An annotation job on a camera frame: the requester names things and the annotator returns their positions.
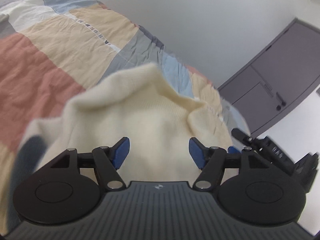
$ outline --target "gray ribbed plate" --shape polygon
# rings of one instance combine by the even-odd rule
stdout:
[[[217,205],[209,193],[187,182],[132,182],[128,189],[106,194],[86,217],[60,226],[22,222],[9,240],[309,240],[296,223],[255,227],[242,223]]]

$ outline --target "bed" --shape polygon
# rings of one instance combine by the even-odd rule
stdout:
[[[17,164],[29,122],[59,116],[71,97],[118,70],[148,62],[158,64],[180,95],[206,101],[229,132],[234,127],[249,132],[241,114],[219,99],[205,76],[144,27],[101,2],[0,0],[0,233],[7,232],[10,176],[28,175],[17,168],[12,173],[12,168],[27,162],[31,169],[39,159],[24,156]]]

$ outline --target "silver screw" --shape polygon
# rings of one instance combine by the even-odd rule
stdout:
[[[250,146],[245,146],[243,150],[245,150],[246,152],[250,152],[252,148]]]
[[[111,188],[111,189],[118,189],[123,186],[123,183],[118,180],[112,180],[112,181],[108,182],[107,186],[108,186],[108,188]]]
[[[196,183],[196,187],[199,189],[207,189],[211,187],[211,183],[205,180],[200,180]]]

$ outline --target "door handle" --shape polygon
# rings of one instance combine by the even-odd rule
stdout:
[[[281,103],[282,106],[286,106],[286,105],[287,105],[286,101],[283,100],[283,98],[281,97],[281,95],[280,95],[278,92],[276,92],[276,96],[277,96],[277,98],[279,99],[279,101],[280,101],[280,103]]]

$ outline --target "light blue fabric patch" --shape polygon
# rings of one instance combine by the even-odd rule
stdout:
[[[194,98],[189,72],[175,57],[163,52],[162,74],[180,95]]]
[[[95,3],[97,3],[97,0],[44,0],[45,5],[52,7],[60,14],[72,9],[87,7]]]

